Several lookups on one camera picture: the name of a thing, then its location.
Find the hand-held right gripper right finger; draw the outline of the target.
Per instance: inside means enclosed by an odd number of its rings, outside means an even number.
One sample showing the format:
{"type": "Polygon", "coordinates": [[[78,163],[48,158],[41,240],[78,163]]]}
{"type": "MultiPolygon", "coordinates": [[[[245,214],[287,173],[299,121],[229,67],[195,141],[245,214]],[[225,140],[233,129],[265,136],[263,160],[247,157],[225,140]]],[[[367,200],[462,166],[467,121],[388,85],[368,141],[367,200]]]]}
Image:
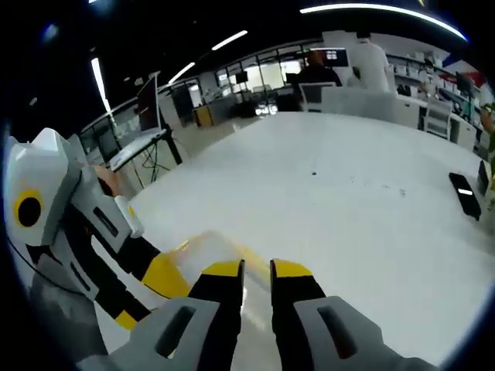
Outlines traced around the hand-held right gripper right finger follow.
{"type": "Polygon", "coordinates": [[[381,328],[312,272],[289,260],[270,262],[272,330],[284,370],[433,370],[388,347],[381,328]]]}

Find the person's left hand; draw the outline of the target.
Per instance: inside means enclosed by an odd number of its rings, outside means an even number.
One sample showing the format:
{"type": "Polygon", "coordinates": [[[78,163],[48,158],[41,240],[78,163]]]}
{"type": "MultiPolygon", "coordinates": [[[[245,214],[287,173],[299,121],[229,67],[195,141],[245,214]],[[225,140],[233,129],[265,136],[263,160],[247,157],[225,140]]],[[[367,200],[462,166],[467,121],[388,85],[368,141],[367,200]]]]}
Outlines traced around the person's left hand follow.
{"type": "Polygon", "coordinates": [[[118,178],[111,170],[100,165],[93,165],[93,169],[97,174],[101,188],[107,196],[115,197],[121,194],[118,188],[118,178]]]}

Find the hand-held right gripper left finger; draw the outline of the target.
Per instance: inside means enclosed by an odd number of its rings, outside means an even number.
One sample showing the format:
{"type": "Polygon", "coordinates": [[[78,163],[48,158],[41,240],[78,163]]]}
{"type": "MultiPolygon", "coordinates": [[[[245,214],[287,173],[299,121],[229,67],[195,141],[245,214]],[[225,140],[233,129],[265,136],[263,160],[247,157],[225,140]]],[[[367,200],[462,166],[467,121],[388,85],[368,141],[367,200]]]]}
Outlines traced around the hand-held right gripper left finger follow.
{"type": "Polygon", "coordinates": [[[166,301],[106,356],[82,370],[229,370],[241,330],[244,260],[205,268],[188,296],[166,301]]]}

